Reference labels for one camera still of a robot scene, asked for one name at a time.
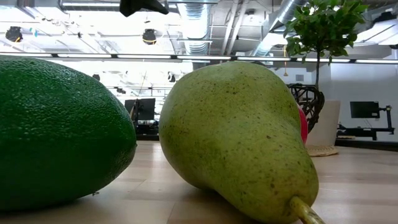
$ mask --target green pear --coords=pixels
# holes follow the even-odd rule
[[[311,221],[318,219],[308,206],[318,177],[296,102],[267,68],[228,62],[185,75],[163,105],[159,136],[182,178],[217,191],[249,217],[321,223]]]

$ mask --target computer monitor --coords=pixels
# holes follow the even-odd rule
[[[155,119],[155,103],[156,99],[140,99],[138,100],[138,120],[147,121]]]
[[[133,116],[135,116],[134,112],[132,113],[132,109],[134,106],[138,106],[138,120],[139,121],[148,121],[155,119],[155,98],[151,99],[140,99],[137,104],[135,100],[126,100],[124,102],[124,107],[127,111]]]
[[[352,118],[380,118],[379,102],[350,102]]]
[[[132,111],[135,103],[136,103],[136,100],[124,101],[124,107],[126,108],[127,112],[129,112],[129,114],[132,114],[131,111]]]

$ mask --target wall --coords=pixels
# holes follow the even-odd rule
[[[314,70],[311,73],[312,76],[312,83],[315,84],[317,80],[317,71]],[[326,64],[321,64],[319,68],[319,89],[325,96],[326,100],[330,100],[332,97],[332,80],[331,80],[331,69],[330,66]]]
[[[386,59],[395,59],[395,52]],[[320,89],[325,91],[327,99],[341,101],[340,122],[343,126],[386,128],[387,118],[383,111],[378,120],[351,118],[350,101],[378,101],[380,107],[392,106],[392,126],[398,128],[397,69],[397,65],[333,63],[330,67],[331,78],[324,78]],[[377,136],[379,141],[398,141],[398,132],[395,135],[378,133]]]
[[[291,84],[291,83],[312,84],[312,74],[311,72],[307,72],[306,68],[287,68],[286,72],[288,76],[284,76],[285,68],[280,68],[278,70],[274,70],[273,68],[271,68],[271,71],[273,71],[286,84]],[[296,75],[304,75],[304,82],[297,82]]]

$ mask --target wooden surface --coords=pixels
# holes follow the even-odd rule
[[[398,223],[398,153],[339,150],[337,156],[313,158],[320,177],[314,210],[326,223]],[[46,210],[3,214],[0,223],[257,222],[239,213],[217,194],[184,182],[166,161],[158,142],[139,142],[132,164],[99,194]]]

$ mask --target red object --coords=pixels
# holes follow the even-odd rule
[[[299,105],[297,105],[298,111],[300,112],[300,122],[301,122],[301,138],[303,139],[304,144],[307,142],[308,138],[308,123],[307,118],[305,117],[304,111],[301,109]]]

